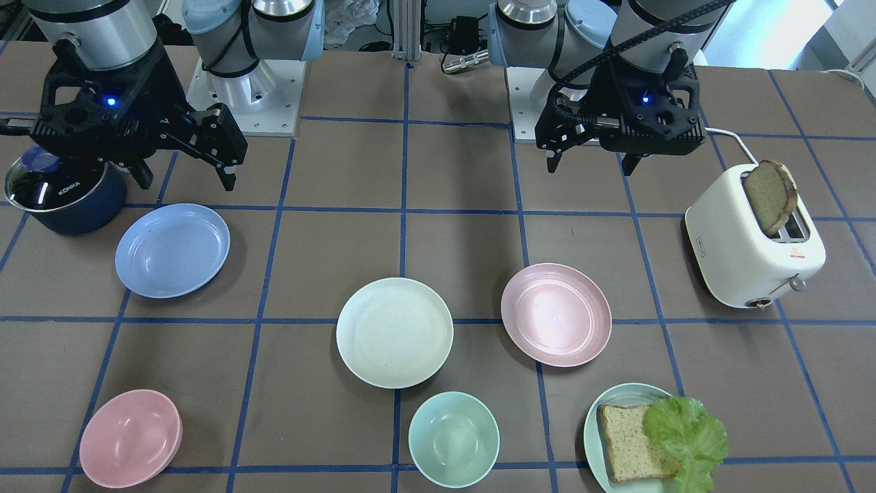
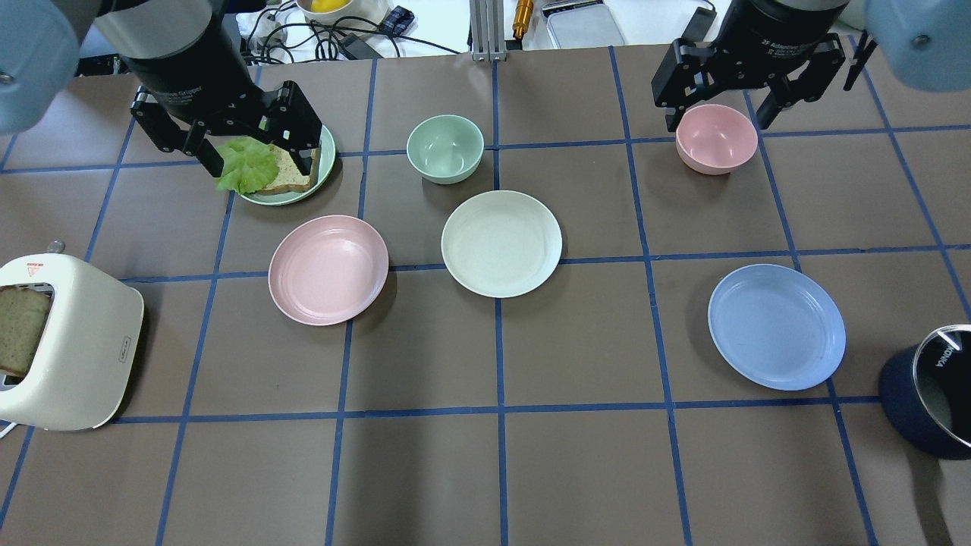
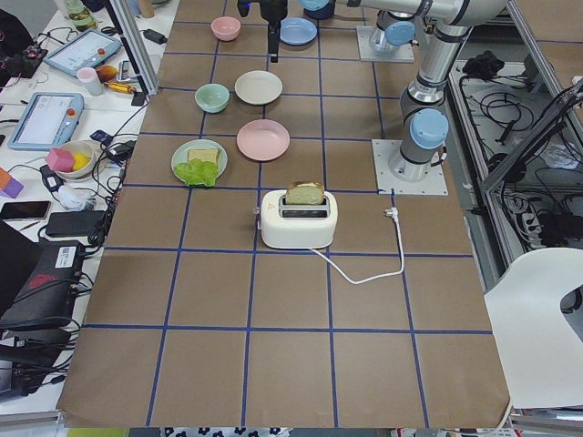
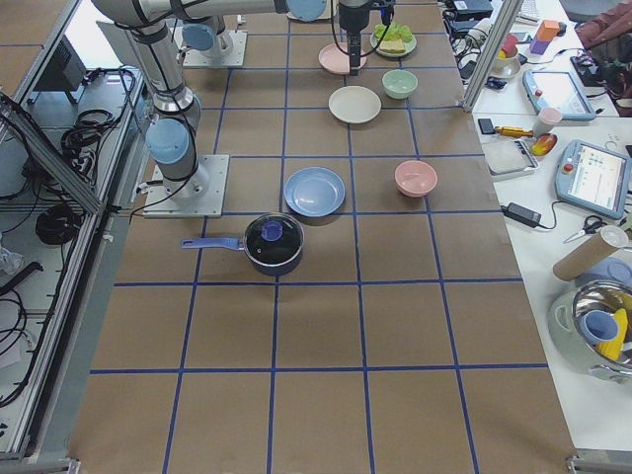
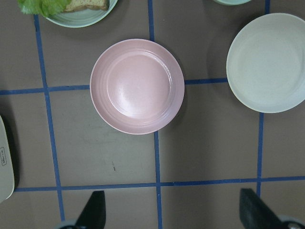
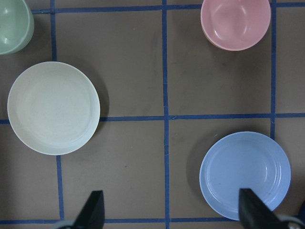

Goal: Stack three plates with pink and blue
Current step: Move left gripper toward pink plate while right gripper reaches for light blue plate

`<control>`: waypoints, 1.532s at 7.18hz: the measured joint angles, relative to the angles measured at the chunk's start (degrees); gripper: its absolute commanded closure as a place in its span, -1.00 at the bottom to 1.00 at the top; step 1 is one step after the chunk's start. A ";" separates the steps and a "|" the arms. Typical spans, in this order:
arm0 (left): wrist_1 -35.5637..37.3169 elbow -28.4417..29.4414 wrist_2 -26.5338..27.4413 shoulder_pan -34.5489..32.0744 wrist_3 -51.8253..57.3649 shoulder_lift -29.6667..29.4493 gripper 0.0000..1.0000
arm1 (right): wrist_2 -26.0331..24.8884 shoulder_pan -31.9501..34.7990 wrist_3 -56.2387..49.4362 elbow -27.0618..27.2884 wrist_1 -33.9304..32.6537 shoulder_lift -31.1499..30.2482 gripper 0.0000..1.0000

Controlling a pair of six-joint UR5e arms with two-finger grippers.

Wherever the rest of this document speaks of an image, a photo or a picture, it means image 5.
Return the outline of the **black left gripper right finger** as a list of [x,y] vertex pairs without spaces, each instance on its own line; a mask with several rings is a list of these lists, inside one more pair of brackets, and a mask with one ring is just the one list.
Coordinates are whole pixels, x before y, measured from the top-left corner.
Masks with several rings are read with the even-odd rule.
[[288,228],[250,188],[240,190],[239,217],[245,229]]

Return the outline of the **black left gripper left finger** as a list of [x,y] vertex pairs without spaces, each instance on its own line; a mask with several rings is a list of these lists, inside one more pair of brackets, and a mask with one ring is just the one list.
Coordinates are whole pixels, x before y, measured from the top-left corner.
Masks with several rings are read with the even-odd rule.
[[76,227],[105,227],[105,193],[94,191],[78,217]]

